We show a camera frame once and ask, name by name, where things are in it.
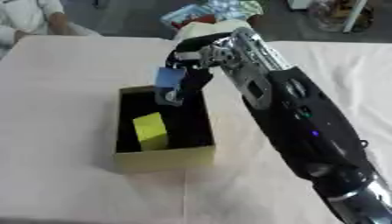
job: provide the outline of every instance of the blue light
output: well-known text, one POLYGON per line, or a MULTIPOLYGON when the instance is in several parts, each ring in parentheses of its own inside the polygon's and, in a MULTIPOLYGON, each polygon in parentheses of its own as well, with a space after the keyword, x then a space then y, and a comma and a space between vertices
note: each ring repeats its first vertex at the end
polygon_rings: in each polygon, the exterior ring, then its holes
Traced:
POLYGON ((318 137, 318 136, 319 136, 319 132, 316 131, 316 130, 312 131, 311 134, 312 134, 314 137, 318 137))

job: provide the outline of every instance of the robotic arm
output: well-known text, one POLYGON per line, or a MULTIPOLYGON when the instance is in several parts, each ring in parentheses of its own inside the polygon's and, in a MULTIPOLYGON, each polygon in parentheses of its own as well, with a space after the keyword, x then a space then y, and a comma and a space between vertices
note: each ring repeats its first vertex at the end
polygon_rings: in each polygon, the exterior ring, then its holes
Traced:
POLYGON ((391 224, 392 193, 368 161, 350 122, 299 68, 248 28, 191 38, 169 55, 167 67, 185 78, 165 99, 179 106, 221 67, 286 164, 348 224, 391 224))

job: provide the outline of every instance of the open box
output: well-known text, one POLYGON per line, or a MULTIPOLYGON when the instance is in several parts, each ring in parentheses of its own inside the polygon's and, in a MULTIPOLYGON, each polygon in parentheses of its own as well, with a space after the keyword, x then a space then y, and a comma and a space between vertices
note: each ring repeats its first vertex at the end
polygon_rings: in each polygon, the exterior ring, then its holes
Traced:
POLYGON ((121 89, 120 97, 115 162, 122 171, 156 172, 213 163, 214 137, 202 93, 179 108, 157 105, 151 86, 121 89), (156 112, 164 122, 168 143, 160 150, 142 150, 134 119, 156 112))

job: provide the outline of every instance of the white tablecloth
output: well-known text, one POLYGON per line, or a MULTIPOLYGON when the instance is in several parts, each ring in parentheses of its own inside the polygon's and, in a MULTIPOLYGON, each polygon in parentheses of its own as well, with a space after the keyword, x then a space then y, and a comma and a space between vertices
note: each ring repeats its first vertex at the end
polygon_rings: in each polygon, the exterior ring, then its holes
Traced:
MULTIPOLYGON (((341 106, 392 180, 392 45, 271 43, 341 106)), ((0 217, 76 223, 339 223, 219 70, 205 89, 214 167, 124 176, 117 90, 153 83, 174 43, 26 38, 0 63, 0 217)))

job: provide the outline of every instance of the floor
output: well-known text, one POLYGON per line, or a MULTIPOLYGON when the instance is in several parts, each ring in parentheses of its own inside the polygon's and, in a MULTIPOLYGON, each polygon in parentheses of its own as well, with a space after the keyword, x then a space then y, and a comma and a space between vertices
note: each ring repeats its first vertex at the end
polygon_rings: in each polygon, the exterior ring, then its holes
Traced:
MULTIPOLYGON (((197 0, 101 0, 102 7, 92 6, 93 0, 64 0, 66 13, 74 22, 94 29, 106 36, 160 37, 170 39, 174 32, 163 26, 159 19, 181 6, 197 0)), ((320 31, 304 11, 291 11, 286 0, 269 0, 263 21, 255 29, 267 41, 339 41, 339 42, 392 42, 392 1, 374 0, 375 20, 362 33, 332 33, 320 31)))

